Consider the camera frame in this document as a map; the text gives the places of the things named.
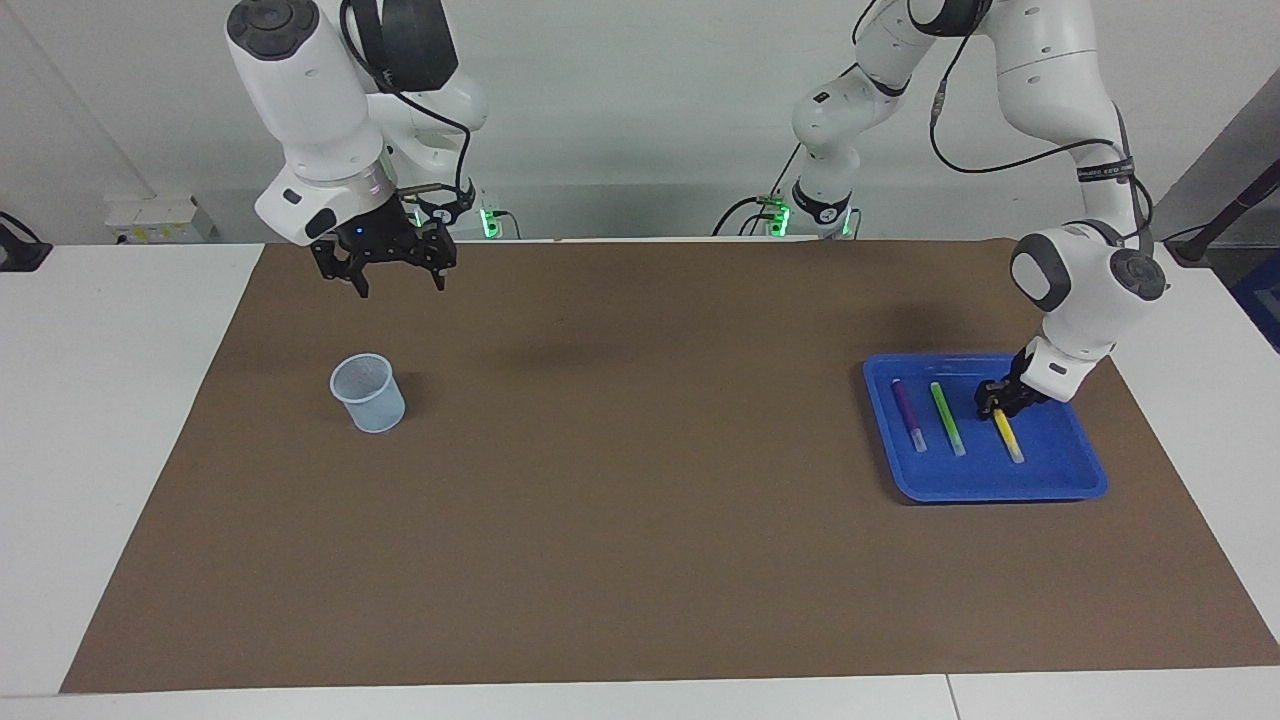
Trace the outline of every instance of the yellow marker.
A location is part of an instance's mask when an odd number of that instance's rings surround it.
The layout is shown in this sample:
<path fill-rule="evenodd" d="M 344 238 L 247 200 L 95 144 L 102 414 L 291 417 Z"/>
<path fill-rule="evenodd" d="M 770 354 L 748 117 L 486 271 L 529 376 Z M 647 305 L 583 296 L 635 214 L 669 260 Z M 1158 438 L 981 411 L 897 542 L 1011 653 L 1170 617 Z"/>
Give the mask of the yellow marker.
<path fill-rule="evenodd" d="M 1027 462 L 1027 457 L 1023 457 L 1023 448 L 1018 446 L 1018 436 L 1014 434 L 1014 428 L 1009 424 L 1005 411 L 997 407 L 992 415 L 996 418 L 1000 437 L 1005 438 L 1005 447 L 1009 448 L 1009 455 L 1014 459 L 1014 462 L 1018 465 Z"/>

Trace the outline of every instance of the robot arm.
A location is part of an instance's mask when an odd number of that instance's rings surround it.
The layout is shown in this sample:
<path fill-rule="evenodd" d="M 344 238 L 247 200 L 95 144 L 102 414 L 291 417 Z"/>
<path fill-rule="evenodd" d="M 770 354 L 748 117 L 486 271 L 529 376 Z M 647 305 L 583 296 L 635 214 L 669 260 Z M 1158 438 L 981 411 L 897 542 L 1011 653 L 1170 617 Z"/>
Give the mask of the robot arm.
<path fill-rule="evenodd" d="M 1009 377 L 977 393 L 979 414 L 998 406 L 1012 416 L 1050 398 L 1070 401 L 1166 287 L 1139 241 L 1133 159 L 1098 70 L 1089 0 L 882 3 L 858 38 L 852 72 L 796 106 L 794 126 L 809 154 L 791 199 L 796 215 L 812 219 L 820 234 L 838 234 L 856 179 L 858 135 L 896 110 L 937 37 L 972 35 L 996 46 L 1000 104 L 1010 124 L 1070 147 L 1085 210 L 1085 219 L 1029 234 L 1014 251 L 1014 282 L 1044 311 L 1044 322 Z M 943 86 L 933 123 L 945 92 Z"/>
<path fill-rule="evenodd" d="M 255 209 L 278 234 L 310 246 L 326 279 L 348 281 L 362 297 L 372 263 L 425 268 L 443 290 L 457 264 L 448 225 L 475 199 L 470 181 L 460 187 L 462 150 L 451 136 L 470 138 L 484 124 L 484 97 L 456 73 L 439 0 L 325 1 L 242 0 L 228 18 L 236 68 L 284 146 L 285 167 Z M 339 33 L 348 26 L 358 33 Z M 465 124 L 429 119 L 401 95 L 440 101 L 445 118 Z M 411 191 L 398 192 L 406 183 Z M 453 202 L 426 205 L 435 211 L 411 222 L 404 201 L 425 205 L 421 193 L 438 191 L 452 191 Z"/>

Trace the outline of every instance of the green marker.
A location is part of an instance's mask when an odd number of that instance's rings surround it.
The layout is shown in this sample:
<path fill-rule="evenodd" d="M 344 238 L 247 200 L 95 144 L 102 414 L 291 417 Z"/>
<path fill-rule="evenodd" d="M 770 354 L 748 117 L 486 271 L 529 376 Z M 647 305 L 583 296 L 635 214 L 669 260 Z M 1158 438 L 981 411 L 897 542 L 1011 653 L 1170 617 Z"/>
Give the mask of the green marker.
<path fill-rule="evenodd" d="M 951 406 L 947 405 L 947 396 L 942 393 L 942 386 L 933 383 L 929 386 L 933 391 L 933 402 L 938 406 L 938 415 L 942 416 L 942 424 L 947 428 L 947 437 L 951 438 L 951 450 L 955 451 L 956 457 L 964 457 L 965 448 L 964 441 L 960 439 L 960 428 L 956 427 L 956 419 L 951 415 Z"/>

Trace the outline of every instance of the black cable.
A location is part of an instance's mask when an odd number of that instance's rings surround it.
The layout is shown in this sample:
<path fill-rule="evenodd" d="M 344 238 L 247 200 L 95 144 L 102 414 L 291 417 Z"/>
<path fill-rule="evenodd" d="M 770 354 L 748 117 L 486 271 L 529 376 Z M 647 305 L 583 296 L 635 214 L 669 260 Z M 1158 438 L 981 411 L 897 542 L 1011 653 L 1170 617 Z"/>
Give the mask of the black cable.
<path fill-rule="evenodd" d="M 1053 155 L 1057 155 L 1060 152 L 1070 152 L 1071 150 L 1078 150 L 1080 147 L 1088 147 L 1092 145 L 1105 145 L 1107 147 L 1111 147 L 1112 150 L 1116 151 L 1116 154 L 1120 156 L 1121 160 L 1128 158 L 1129 154 L 1119 145 L 1116 145 L 1115 141 L 1094 137 L 1089 140 L 1079 140 L 1076 142 L 1070 142 L 1068 145 L 1062 145 L 1052 150 L 1046 150 L 1044 152 L 1039 152 L 1029 158 L 1023 158 L 1021 160 L 1005 163 L 1002 165 L 993 165 L 989 168 L 964 168 L 952 163 L 946 155 L 943 155 L 942 149 L 938 147 L 938 119 L 942 117 L 942 109 L 947 101 L 947 83 L 951 81 L 951 73 L 956 69 L 956 65 L 960 63 L 960 58 L 964 55 L 965 49 L 969 46 L 969 41 L 973 40 L 973 35 L 977 31 L 978 28 L 974 27 L 973 29 L 969 31 L 969 35 L 965 35 L 964 40 L 960 41 L 960 47 L 956 49 L 956 54 L 954 58 L 951 58 L 951 63 L 947 65 L 946 72 L 942 73 L 942 79 L 938 82 L 938 91 L 933 96 L 933 114 L 929 119 L 929 145 L 933 147 L 933 154 L 938 158 L 938 160 L 942 161 L 943 165 L 957 173 L 964 173 L 970 176 L 1001 173 L 1005 170 L 1011 170 L 1014 168 L 1020 168 L 1023 165 L 1029 165 L 1032 163 L 1038 163 L 1047 158 L 1052 158 Z M 1143 232 L 1147 231 L 1147 228 L 1151 227 L 1152 220 L 1155 220 L 1156 218 L 1156 201 L 1152 199 L 1151 191 L 1147 190 L 1147 186 L 1143 184 L 1137 176 L 1132 177 L 1132 182 L 1134 187 L 1138 190 L 1138 192 L 1140 192 L 1143 199 L 1147 201 L 1147 211 L 1142 222 L 1138 224 L 1138 229 L 1120 238 L 1121 242 L 1140 236 Z"/>
<path fill-rule="evenodd" d="M 769 190 L 769 197 L 773 197 L 774 195 L 778 193 L 780 190 L 782 190 L 782 181 L 786 179 L 787 170 L 791 169 L 791 165 L 796 161 L 796 158 L 800 156 L 800 149 L 801 147 L 803 147 L 803 145 L 800 145 L 797 142 L 796 143 L 796 149 L 791 151 L 791 158 L 787 158 L 787 164 L 783 165 L 782 167 L 782 172 L 778 173 L 778 179 L 773 181 L 773 188 Z M 763 202 L 760 204 L 760 208 L 764 208 Z M 755 234 L 755 231 L 759 227 L 759 222 L 760 222 L 760 218 L 758 217 L 756 220 L 755 220 L 756 224 L 751 225 L 751 234 Z"/>
<path fill-rule="evenodd" d="M 737 231 L 737 237 L 742 237 L 746 233 L 746 225 L 749 225 L 753 220 L 756 224 L 759 224 L 760 220 L 772 220 L 772 219 L 773 219 L 773 215 L 771 215 L 768 213 L 759 213 L 759 214 L 751 215 L 750 218 L 748 218 L 746 220 L 742 222 L 742 229 Z M 751 228 L 751 236 L 753 237 L 755 236 L 755 228 L 754 227 Z"/>
<path fill-rule="evenodd" d="M 756 202 L 760 202 L 759 197 L 744 197 L 742 200 L 735 202 L 732 208 L 724 211 L 724 215 L 721 218 L 721 222 L 716 223 L 716 229 L 712 231 L 712 237 L 718 236 L 719 231 L 724 229 L 724 223 L 727 223 L 728 219 L 733 217 L 733 213 L 737 213 L 742 208 L 746 208 L 748 205 Z"/>
<path fill-rule="evenodd" d="M 1135 229 L 1132 233 L 1121 237 L 1120 242 L 1124 242 L 1126 240 L 1133 240 L 1133 238 L 1138 237 L 1139 234 L 1147 232 L 1147 228 L 1151 227 L 1151 222 L 1156 219 L 1156 201 L 1152 200 L 1151 191 L 1148 191 L 1147 186 L 1143 184 L 1140 179 L 1138 179 L 1138 176 L 1133 176 L 1129 179 L 1134 184 L 1134 187 L 1138 188 L 1138 192 L 1142 193 L 1143 200 L 1147 201 L 1147 214 L 1146 214 L 1146 218 L 1142 220 L 1142 223 L 1138 224 L 1138 229 Z M 1151 249 L 1149 247 L 1144 247 L 1143 251 L 1144 252 L 1149 252 Z"/>
<path fill-rule="evenodd" d="M 349 9 L 351 9 L 351 0 L 342 0 L 342 5 L 338 9 L 338 23 L 342 26 L 342 41 L 347 46 L 347 51 L 351 53 L 351 56 L 356 59 L 356 63 L 366 73 L 369 73 L 369 77 L 374 79 L 374 83 L 376 83 L 379 88 L 394 95 L 396 97 L 399 99 L 401 102 L 404 102 L 406 105 L 417 110 L 419 113 L 422 113 L 424 115 L 436 122 L 444 123 L 462 133 L 462 147 L 461 150 L 458 150 L 458 167 L 457 170 L 454 172 L 453 187 L 444 188 L 452 191 L 454 196 L 461 197 L 463 195 L 462 167 L 466 164 L 467 160 L 467 150 L 471 149 L 471 128 L 454 120 L 453 118 L 444 117 L 434 110 L 424 108 L 421 104 L 415 102 L 413 100 L 410 100 L 403 91 L 388 83 L 380 73 L 375 72 L 374 68 L 369 64 L 369 60 L 366 60 L 365 56 L 356 50 L 356 44 L 351 38 L 351 28 L 347 24 L 347 12 Z"/>
<path fill-rule="evenodd" d="M 879 3 L 879 0 L 872 0 L 870 3 L 868 3 L 867 8 L 863 10 L 863 14 L 858 15 L 858 23 L 854 24 L 854 35 L 850 38 L 854 41 L 854 47 L 858 47 L 858 31 L 863 28 L 863 20 L 865 20 L 867 15 L 872 13 L 872 8 L 876 6 L 876 3 Z"/>
<path fill-rule="evenodd" d="M 937 133 L 938 118 L 942 117 L 942 108 L 947 100 L 947 83 L 951 81 L 951 73 L 952 70 L 955 70 L 956 64 L 960 63 L 960 56 L 964 55 L 965 47 L 969 46 L 969 41 L 973 38 L 973 33 L 975 31 L 977 28 L 969 31 L 969 35 L 966 35 L 964 40 L 960 41 L 960 47 L 956 50 L 955 56 L 951 58 L 951 64 L 947 65 L 947 70 L 942 73 L 942 81 L 938 82 L 938 91 L 933 96 L 933 117 L 929 120 L 929 145 L 933 146 L 933 154 L 937 155 L 938 160 L 941 160 L 943 165 L 951 168 L 957 173 L 982 176 L 987 173 L 1000 173 L 1004 170 L 1011 170 L 1014 168 L 1020 168 L 1023 165 L 1038 163 L 1046 158 L 1052 158 L 1059 152 L 1069 152 L 1071 150 L 1076 150 L 1079 147 L 1088 147 L 1091 145 L 1106 145 L 1112 150 L 1115 150 L 1121 158 L 1124 158 L 1125 152 L 1120 150 L 1114 141 L 1094 137 L 1091 140 L 1080 140 L 1076 142 L 1071 142 L 1069 145 L 1062 145 L 1060 147 L 1055 147 L 1053 150 L 1046 150 L 1044 152 L 1041 152 L 1038 155 L 1032 155 L 1030 158 L 1023 158 L 1021 160 L 1016 160 L 1014 163 L 1005 163 L 1004 165 L 995 165 L 991 168 L 963 168 L 952 163 L 950 159 L 947 159 L 947 156 L 942 154 L 942 149 L 938 147 L 938 133 Z"/>
<path fill-rule="evenodd" d="M 1178 240 L 1179 237 L 1183 237 L 1184 234 L 1192 234 L 1193 232 L 1199 232 L 1199 231 L 1207 228 L 1208 225 L 1210 225 L 1210 223 L 1204 223 L 1203 225 L 1196 225 L 1194 228 L 1187 228 L 1184 231 L 1178 231 L 1174 234 L 1166 237 L 1165 240 L 1161 240 L 1157 245 L 1164 245 L 1164 243 L 1166 243 L 1166 242 L 1169 242 L 1171 240 Z"/>
<path fill-rule="evenodd" d="M 32 232 L 32 229 L 28 228 L 22 220 L 19 220 L 18 218 L 14 218 L 9 213 L 5 213 L 5 211 L 0 210 L 0 219 L 4 219 L 10 225 L 13 225 L 13 227 L 20 229 L 22 232 L 27 233 L 27 236 L 31 237 L 31 240 L 35 240 L 36 242 L 41 242 L 41 243 L 44 242 L 42 240 L 40 240 L 38 234 L 36 234 L 35 232 Z"/>
<path fill-rule="evenodd" d="M 511 218 L 511 222 L 516 224 L 516 240 L 525 240 L 525 234 L 520 232 L 520 218 L 516 217 L 511 210 L 494 210 L 494 218 Z"/>

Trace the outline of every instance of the green light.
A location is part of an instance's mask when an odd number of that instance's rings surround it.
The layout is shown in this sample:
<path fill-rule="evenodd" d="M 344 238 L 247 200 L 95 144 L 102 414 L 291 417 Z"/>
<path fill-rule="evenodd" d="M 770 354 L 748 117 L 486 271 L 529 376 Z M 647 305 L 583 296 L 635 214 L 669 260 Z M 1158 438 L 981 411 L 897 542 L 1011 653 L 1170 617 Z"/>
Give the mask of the green light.
<path fill-rule="evenodd" d="M 480 209 L 480 223 L 484 224 L 485 240 L 494 240 L 502 236 L 502 223 L 497 222 L 493 213 L 484 208 Z"/>
<path fill-rule="evenodd" d="M 778 213 L 773 215 L 773 223 L 769 224 L 769 234 L 773 237 L 786 237 L 787 225 L 791 224 L 791 208 L 782 205 L 778 208 Z"/>

